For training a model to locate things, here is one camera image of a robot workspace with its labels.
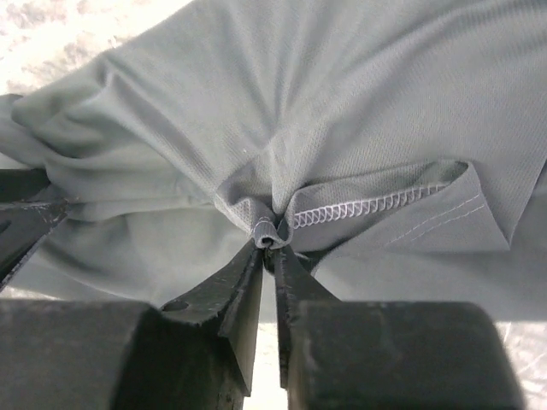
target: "gray fabric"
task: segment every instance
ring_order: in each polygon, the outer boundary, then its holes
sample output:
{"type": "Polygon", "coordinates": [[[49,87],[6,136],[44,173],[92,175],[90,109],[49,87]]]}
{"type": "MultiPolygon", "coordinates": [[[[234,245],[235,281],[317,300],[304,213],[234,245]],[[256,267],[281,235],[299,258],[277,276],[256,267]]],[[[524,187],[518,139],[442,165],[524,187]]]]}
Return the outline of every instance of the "gray fabric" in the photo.
{"type": "Polygon", "coordinates": [[[540,1],[196,0],[6,97],[0,151],[75,203],[57,296],[161,304],[253,237],[341,296],[544,318],[546,45],[540,1]]]}

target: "gray shirt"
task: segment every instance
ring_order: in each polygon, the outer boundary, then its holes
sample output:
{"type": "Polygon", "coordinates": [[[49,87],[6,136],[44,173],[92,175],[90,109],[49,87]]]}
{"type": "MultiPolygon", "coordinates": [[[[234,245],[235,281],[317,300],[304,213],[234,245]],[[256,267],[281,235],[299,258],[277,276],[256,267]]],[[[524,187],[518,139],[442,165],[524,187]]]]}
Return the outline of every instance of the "gray shirt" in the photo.
{"type": "Polygon", "coordinates": [[[342,298],[545,319],[546,107],[544,2],[196,0],[2,100],[74,203],[14,284],[160,305],[253,237],[342,298]]]}

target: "white surface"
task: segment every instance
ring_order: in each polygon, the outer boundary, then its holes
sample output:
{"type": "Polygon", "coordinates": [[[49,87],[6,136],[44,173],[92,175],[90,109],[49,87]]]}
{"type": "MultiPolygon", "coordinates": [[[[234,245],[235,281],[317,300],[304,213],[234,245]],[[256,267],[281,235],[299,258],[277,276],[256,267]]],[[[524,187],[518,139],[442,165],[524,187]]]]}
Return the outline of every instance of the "white surface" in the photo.
{"type": "MultiPolygon", "coordinates": [[[[0,0],[0,93],[25,94],[153,26],[189,0],[0,0]]],[[[32,295],[7,290],[3,296],[32,295]]],[[[500,324],[530,409],[547,408],[547,324],[500,324]]],[[[258,333],[245,409],[286,408],[274,324],[258,333]]]]}

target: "black plastic part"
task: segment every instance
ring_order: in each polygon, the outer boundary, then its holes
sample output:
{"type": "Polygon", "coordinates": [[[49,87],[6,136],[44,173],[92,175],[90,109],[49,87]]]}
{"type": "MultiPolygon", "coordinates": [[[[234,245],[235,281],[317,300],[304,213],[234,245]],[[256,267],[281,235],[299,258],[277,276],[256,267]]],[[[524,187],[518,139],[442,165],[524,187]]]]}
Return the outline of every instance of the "black plastic part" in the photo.
{"type": "Polygon", "coordinates": [[[43,171],[0,171],[0,291],[67,210],[43,171]]]}
{"type": "Polygon", "coordinates": [[[490,318],[467,303],[302,302],[290,410],[524,409],[490,318]]]}
{"type": "Polygon", "coordinates": [[[161,312],[139,302],[0,302],[0,408],[239,410],[262,252],[248,244],[161,312]]]}
{"type": "Polygon", "coordinates": [[[277,301],[279,378],[281,387],[286,389],[291,359],[291,328],[298,320],[299,303],[304,300],[335,302],[338,299],[302,267],[291,247],[276,251],[273,266],[277,301]]]}

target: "stitched seam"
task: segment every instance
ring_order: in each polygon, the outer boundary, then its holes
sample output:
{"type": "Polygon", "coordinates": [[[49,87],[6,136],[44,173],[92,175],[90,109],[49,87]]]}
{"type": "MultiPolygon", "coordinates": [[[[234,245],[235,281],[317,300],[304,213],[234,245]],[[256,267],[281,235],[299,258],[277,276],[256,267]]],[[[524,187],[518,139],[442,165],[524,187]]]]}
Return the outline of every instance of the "stitched seam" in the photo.
{"type": "Polygon", "coordinates": [[[298,212],[293,217],[293,229],[325,224],[346,218],[376,214],[391,209],[402,208],[421,198],[435,194],[449,184],[424,185],[408,190],[401,190],[386,196],[377,196],[358,201],[341,202],[325,207],[298,212]]]}
{"type": "Polygon", "coordinates": [[[413,238],[413,239],[410,239],[410,242],[413,242],[413,241],[415,241],[416,239],[418,239],[418,238],[420,238],[420,237],[423,237],[423,236],[426,235],[427,233],[429,233],[429,232],[431,232],[431,231],[433,231],[433,230],[439,228],[440,226],[446,225],[446,224],[448,224],[449,222],[452,222],[452,221],[454,221],[454,220],[460,220],[461,218],[466,218],[466,217],[468,217],[470,214],[472,214],[472,213],[474,213],[474,212],[477,212],[477,211],[481,210],[481,209],[484,208],[484,207],[485,207],[485,205],[481,205],[480,207],[475,208],[475,209],[473,209],[473,210],[467,212],[467,213],[464,214],[464,215],[456,216],[455,218],[451,218],[451,219],[449,219],[449,220],[446,220],[445,222],[441,222],[441,223],[438,224],[438,225],[432,226],[432,227],[429,228],[427,231],[422,232],[422,233],[421,233],[420,235],[418,235],[417,237],[415,237],[415,238],[413,238]]]}
{"type": "Polygon", "coordinates": [[[272,221],[271,221],[268,217],[262,216],[262,217],[255,223],[255,226],[253,226],[253,229],[252,229],[252,231],[250,232],[250,234],[251,234],[252,236],[254,236],[254,235],[255,235],[256,228],[257,228],[260,224],[267,224],[267,223],[271,224],[272,221]]]}
{"type": "Polygon", "coordinates": [[[467,199],[466,201],[462,202],[461,204],[453,207],[452,209],[449,209],[448,211],[444,211],[443,213],[441,214],[438,214],[438,215],[435,215],[435,216],[432,216],[431,218],[427,219],[427,220],[424,220],[423,222],[421,222],[420,224],[416,225],[414,228],[412,228],[410,231],[404,233],[403,235],[401,235],[400,237],[396,237],[395,239],[392,239],[390,242],[386,243],[385,246],[391,244],[391,243],[394,243],[400,239],[403,239],[404,237],[406,237],[407,235],[411,234],[412,232],[414,232],[416,229],[418,229],[420,226],[423,226],[425,225],[427,222],[431,222],[432,220],[435,220],[437,218],[440,218],[441,216],[444,216],[446,214],[449,214],[450,212],[454,212],[456,211],[457,209],[465,206],[466,204],[474,201],[475,199],[477,199],[478,197],[480,196],[480,194],[477,194],[475,195],[473,198],[469,198],[467,199]]]}

